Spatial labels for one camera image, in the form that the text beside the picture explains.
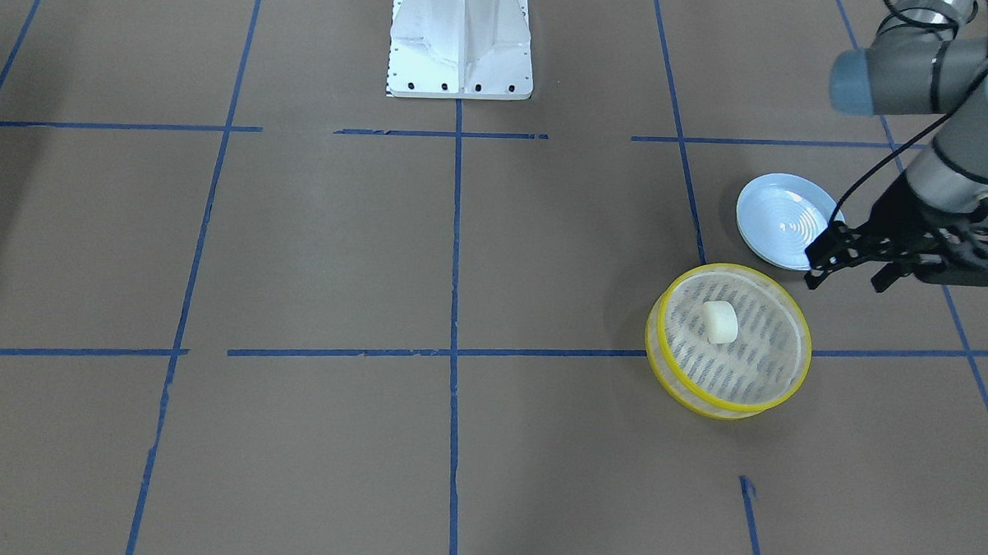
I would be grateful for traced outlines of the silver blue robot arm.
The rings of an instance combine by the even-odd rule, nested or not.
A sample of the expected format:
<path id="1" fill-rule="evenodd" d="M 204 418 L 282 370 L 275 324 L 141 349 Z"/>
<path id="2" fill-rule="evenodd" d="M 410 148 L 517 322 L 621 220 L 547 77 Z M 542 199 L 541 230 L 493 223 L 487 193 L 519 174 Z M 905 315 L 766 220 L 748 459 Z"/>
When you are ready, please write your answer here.
<path id="1" fill-rule="evenodd" d="M 837 57 L 832 106 L 849 115 L 932 114 L 931 142 L 850 227 L 837 214 L 806 248 L 806 284 L 867 262 L 887 291 L 904 277 L 988 287 L 988 33 L 961 39 L 975 0 L 884 0 L 873 44 Z"/>

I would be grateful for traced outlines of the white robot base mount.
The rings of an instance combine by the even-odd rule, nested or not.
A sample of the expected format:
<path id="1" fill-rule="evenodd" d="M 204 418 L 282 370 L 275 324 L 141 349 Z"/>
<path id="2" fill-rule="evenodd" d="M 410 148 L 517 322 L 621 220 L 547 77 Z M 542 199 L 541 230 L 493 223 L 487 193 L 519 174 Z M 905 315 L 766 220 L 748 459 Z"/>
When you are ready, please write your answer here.
<path id="1" fill-rule="evenodd" d="M 385 93 L 529 99 L 531 44 L 529 0 L 392 0 Z"/>

